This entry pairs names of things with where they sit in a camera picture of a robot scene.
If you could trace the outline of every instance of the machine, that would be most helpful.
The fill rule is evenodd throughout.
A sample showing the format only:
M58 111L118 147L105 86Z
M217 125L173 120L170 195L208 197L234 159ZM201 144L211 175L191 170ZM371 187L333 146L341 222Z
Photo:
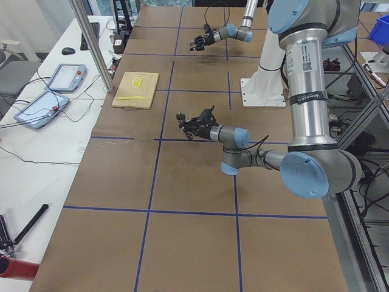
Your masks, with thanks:
M239 29L233 24L215 30L205 28L206 34L198 36L190 49L204 50L228 37L250 41L257 2L247 2ZM269 31L277 35L285 57L278 52L279 68L264 70L260 77L266 79L268 72L279 71L285 59L293 128L288 153L262 149L264 139L249 147L250 133L217 123L213 107L190 120L178 113L179 127L188 139L199 136L222 143L221 169L227 175L237 175L239 168L250 166L279 170L286 187L302 198L321 198L352 188L362 171L358 160L339 150L329 135L322 47L340 46L355 39L359 7L359 0L274 0L270 8Z

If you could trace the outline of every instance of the blue and white device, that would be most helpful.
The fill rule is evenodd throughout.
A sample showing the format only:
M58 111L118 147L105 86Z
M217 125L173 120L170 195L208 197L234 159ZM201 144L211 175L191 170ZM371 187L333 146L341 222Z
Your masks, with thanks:
M53 91L44 91L13 118L22 125L39 129L49 123L68 104L68 97Z
M84 64L59 64L46 86L46 90L73 92L84 79Z

